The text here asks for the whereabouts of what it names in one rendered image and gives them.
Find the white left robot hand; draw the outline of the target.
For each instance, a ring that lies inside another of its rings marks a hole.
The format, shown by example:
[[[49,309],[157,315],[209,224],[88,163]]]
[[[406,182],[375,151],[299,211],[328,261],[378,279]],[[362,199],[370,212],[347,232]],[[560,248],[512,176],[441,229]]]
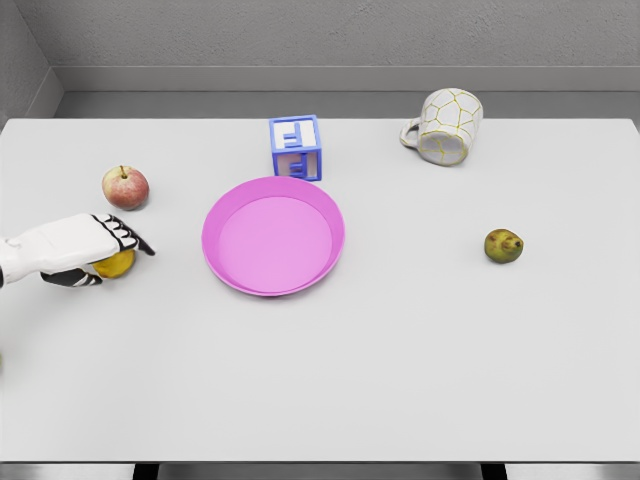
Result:
[[[32,273],[65,287],[99,285],[102,279],[84,269],[117,253],[155,251],[130,226],[111,214],[82,213],[30,229],[7,241],[16,255],[14,269],[3,265],[6,281]]]

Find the blue white letter block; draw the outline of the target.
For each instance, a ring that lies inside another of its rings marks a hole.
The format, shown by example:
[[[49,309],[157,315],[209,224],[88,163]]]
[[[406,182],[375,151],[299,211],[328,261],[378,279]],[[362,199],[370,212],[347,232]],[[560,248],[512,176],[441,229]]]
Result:
[[[276,176],[322,179],[322,146],[315,115],[270,118],[271,155]]]

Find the red apple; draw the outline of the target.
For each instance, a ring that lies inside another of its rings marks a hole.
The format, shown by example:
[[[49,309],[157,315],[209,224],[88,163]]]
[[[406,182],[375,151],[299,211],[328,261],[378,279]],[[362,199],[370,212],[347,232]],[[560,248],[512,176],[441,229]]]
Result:
[[[119,165],[108,170],[102,178],[102,191],[106,200],[123,210],[134,210],[143,205],[150,192],[146,177],[131,166]]]

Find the pink round plate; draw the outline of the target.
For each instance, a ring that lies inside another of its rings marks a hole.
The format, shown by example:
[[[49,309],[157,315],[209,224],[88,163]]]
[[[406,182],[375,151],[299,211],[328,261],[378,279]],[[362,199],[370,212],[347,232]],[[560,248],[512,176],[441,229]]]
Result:
[[[343,215],[323,190],[303,180],[263,177],[224,194],[206,216],[204,257],[225,284],[257,296],[296,293],[339,260]]]

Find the white mug with yellow lines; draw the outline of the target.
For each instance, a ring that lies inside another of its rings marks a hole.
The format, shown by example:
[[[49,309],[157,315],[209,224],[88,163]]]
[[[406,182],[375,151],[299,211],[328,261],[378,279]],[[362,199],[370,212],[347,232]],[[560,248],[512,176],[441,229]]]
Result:
[[[425,99],[420,116],[403,126],[399,140],[429,163],[455,166],[468,156],[483,117],[483,105],[471,92],[440,89]]]

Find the green brown pear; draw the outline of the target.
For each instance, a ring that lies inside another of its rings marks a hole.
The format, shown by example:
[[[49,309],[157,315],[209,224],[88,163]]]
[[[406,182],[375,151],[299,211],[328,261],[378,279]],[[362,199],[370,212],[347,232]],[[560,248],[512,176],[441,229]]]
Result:
[[[484,241],[486,256],[499,264],[517,260],[524,249],[524,241],[508,229],[495,229],[489,232]]]

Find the yellow lemon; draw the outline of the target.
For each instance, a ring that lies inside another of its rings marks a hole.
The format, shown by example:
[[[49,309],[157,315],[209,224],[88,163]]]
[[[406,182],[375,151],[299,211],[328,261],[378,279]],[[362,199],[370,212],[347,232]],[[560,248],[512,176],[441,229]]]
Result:
[[[100,277],[115,279],[127,273],[133,267],[135,259],[135,250],[125,250],[92,263],[92,267]]]

